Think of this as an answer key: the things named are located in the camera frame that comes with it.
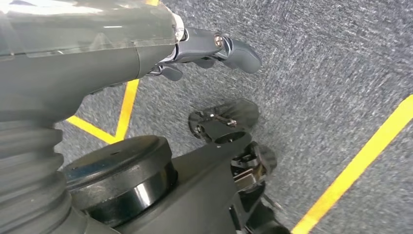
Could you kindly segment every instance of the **bolt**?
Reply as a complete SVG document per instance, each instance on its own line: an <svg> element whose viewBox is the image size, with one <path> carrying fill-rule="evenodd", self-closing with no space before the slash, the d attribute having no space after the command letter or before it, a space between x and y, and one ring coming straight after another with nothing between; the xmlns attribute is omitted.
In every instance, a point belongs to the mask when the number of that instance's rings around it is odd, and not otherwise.
<svg viewBox="0 0 413 234"><path fill-rule="evenodd" d="M215 40L215 46L216 46L216 47L218 47L218 48L222 48L222 47L223 47L223 45L224 45L224 39L222 38L221 35L215 34L214 40Z"/></svg>
<svg viewBox="0 0 413 234"><path fill-rule="evenodd" d="M237 121L230 119L228 123L226 123L228 126L235 127L237 126Z"/></svg>

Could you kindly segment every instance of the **clear plastic cover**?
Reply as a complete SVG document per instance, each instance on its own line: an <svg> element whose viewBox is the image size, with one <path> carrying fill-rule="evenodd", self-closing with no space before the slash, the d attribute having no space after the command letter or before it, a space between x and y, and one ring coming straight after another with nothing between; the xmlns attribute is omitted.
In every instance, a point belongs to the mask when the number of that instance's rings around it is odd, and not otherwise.
<svg viewBox="0 0 413 234"><path fill-rule="evenodd" d="M175 44L175 17L157 0L0 0L0 56Z"/></svg>

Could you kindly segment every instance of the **yellow floor marking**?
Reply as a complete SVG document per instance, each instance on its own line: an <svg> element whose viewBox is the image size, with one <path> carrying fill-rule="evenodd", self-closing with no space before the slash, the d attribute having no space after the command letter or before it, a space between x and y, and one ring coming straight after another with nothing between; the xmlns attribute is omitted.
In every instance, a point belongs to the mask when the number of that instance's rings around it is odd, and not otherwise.
<svg viewBox="0 0 413 234"><path fill-rule="evenodd" d="M157 6L159 4L159 0L146 0L146 4Z"/></svg>
<svg viewBox="0 0 413 234"><path fill-rule="evenodd" d="M125 95L123 97L123 103L120 109L119 120L116 128L115 138L117 139L117 141L125 139L126 131L129 127L129 120L131 119L133 103L135 102L138 86L138 79L129 81L126 85Z"/></svg>
<svg viewBox="0 0 413 234"><path fill-rule="evenodd" d="M108 144L113 144L117 142L114 136L93 126L91 123L88 123L77 116L72 116L68 118L66 121Z"/></svg>
<svg viewBox="0 0 413 234"><path fill-rule="evenodd" d="M413 95L402 101L293 229L307 234L413 118Z"/></svg>
<svg viewBox="0 0 413 234"><path fill-rule="evenodd" d="M129 81L126 85L125 95L123 97L123 103L120 110L115 136L112 136L111 134L99 129L93 124L77 116L72 116L66 121L108 144L113 144L121 141L125 139L126 131L128 130L129 120L131 118L133 103L135 101L138 85L138 79Z"/></svg>

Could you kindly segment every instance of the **yellow tape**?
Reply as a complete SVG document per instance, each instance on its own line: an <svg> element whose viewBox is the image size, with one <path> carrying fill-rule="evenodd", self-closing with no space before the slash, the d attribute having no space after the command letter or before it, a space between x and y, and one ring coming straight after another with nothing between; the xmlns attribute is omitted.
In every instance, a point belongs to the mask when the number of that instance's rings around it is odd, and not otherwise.
<svg viewBox="0 0 413 234"><path fill-rule="evenodd" d="M115 138L117 141L125 139L126 131L129 127L129 120L131 119L133 103L135 102L138 86L138 79L129 81L126 85L125 95L123 97L123 103L120 109L119 120L116 128Z"/></svg>
<svg viewBox="0 0 413 234"><path fill-rule="evenodd" d="M147 5L157 6L159 4L159 0L146 0L145 3Z"/></svg>
<svg viewBox="0 0 413 234"><path fill-rule="evenodd" d="M82 120L77 116L72 116L66 121L108 144L113 144L116 142L116 138L114 136L100 130L99 128L93 126L92 124Z"/></svg>
<svg viewBox="0 0 413 234"><path fill-rule="evenodd" d="M307 234L352 186L366 168L413 118L413 95L400 103L372 138L327 188L318 201L295 226L293 234Z"/></svg>

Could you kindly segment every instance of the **caster wheel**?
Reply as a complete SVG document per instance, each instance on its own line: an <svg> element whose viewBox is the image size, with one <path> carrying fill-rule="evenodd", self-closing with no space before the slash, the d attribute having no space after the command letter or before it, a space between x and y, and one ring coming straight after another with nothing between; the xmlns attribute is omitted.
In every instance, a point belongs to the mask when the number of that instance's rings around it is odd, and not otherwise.
<svg viewBox="0 0 413 234"><path fill-rule="evenodd" d="M203 129L199 126L201 122L218 120L229 127L248 132L258 122L259 115L257 104L241 98L192 112L188 118L188 125L191 133L196 138L202 139Z"/></svg>

